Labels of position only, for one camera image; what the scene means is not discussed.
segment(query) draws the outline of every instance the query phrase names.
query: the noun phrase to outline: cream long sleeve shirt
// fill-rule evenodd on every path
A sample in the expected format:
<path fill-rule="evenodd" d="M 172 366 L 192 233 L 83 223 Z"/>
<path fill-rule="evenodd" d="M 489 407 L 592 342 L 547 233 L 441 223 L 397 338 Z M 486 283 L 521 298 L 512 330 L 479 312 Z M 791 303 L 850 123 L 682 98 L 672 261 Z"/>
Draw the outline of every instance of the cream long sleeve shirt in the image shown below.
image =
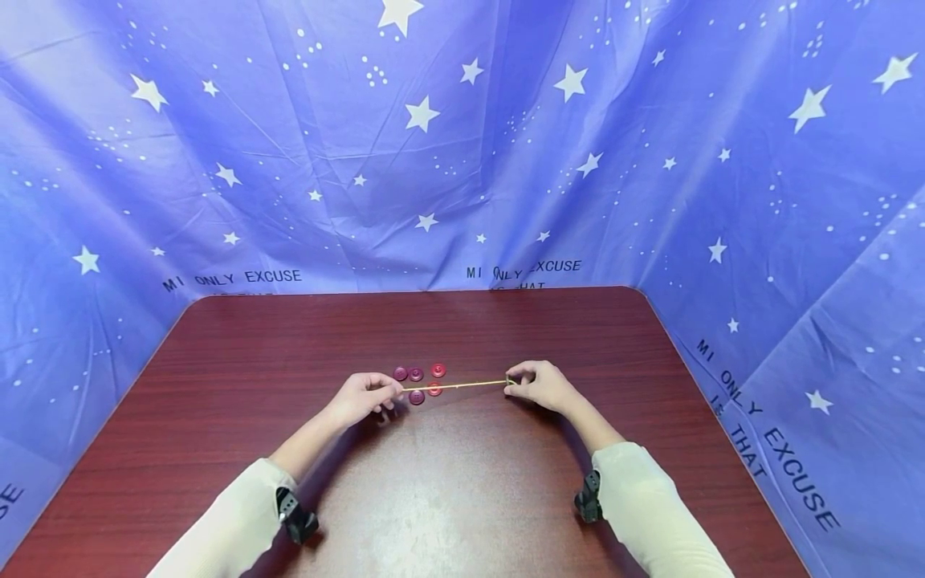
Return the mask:
<path fill-rule="evenodd" d="M 653 578 L 732 576 L 720 552 L 648 452 L 623 442 L 596 451 L 604 518 Z M 157 563 L 149 578 L 237 578 L 279 530 L 276 490 L 291 476 L 258 460 L 218 495 L 203 517 Z"/>

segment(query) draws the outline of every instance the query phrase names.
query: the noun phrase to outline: wooden table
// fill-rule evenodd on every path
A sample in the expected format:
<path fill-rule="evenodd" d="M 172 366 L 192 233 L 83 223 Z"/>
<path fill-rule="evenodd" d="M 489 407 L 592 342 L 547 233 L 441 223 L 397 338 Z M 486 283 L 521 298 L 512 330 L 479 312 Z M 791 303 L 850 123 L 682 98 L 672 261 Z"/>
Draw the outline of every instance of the wooden table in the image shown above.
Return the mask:
<path fill-rule="evenodd" d="M 805 571 L 645 298 L 626 288 L 217 297 L 183 315 L 9 576 L 141 576 L 356 371 L 444 383 L 555 362 L 648 447 L 736 576 Z M 641 576 L 572 499 L 589 459 L 557 415 L 471 387 L 348 433 L 301 490 L 323 535 L 254 576 Z"/>

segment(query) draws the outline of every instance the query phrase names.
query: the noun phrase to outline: stick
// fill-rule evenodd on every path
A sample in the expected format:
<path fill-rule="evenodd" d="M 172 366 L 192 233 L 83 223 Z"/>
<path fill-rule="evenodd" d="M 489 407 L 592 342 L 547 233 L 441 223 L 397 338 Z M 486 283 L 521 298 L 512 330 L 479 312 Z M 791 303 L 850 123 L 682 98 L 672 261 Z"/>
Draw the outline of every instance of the stick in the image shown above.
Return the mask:
<path fill-rule="evenodd" d="M 450 389 L 457 387 L 472 387 L 472 386 L 497 386 L 500 384 L 511 384 L 513 383 L 510 379 L 501 379 L 500 381 L 479 381 L 471 384 L 457 384 L 455 386 L 427 386 L 427 387 L 406 387 L 403 391 L 427 391 L 428 389 L 433 389 L 438 387 L 440 389 Z"/>

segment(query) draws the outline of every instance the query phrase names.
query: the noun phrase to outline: backdrop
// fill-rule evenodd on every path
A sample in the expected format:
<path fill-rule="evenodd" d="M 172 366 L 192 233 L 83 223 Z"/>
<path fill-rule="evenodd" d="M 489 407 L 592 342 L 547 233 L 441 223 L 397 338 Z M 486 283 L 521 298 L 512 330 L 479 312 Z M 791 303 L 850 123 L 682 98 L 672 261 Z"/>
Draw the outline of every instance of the backdrop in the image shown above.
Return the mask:
<path fill-rule="evenodd" d="M 0 565 L 213 294 L 631 285 L 815 576 L 925 572 L 925 6 L 0 18 Z"/>

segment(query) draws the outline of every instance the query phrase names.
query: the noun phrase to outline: forearm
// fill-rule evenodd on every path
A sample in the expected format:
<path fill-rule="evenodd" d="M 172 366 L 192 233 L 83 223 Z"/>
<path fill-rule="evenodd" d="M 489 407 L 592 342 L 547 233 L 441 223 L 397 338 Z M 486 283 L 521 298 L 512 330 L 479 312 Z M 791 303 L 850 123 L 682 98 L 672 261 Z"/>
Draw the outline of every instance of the forearm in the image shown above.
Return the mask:
<path fill-rule="evenodd" d="M 346 428 L 331 413 L 321 411 L 270 454 L 269 460 L 299 484 L 331 441 Z"/>
<path fill-rule="evenodd" d="M 626 441 L 623 436 L 617 432 L 613 426 L 604 419 L 597 408 L 586 400 L 584 396 L 574 394 L 574 397 L 568 401 L 562 410 L 562 415 L 572 424 L 582 441 L 588 453 L 594 454 L 599 449 L 604 449 L 613 444 Z"/>

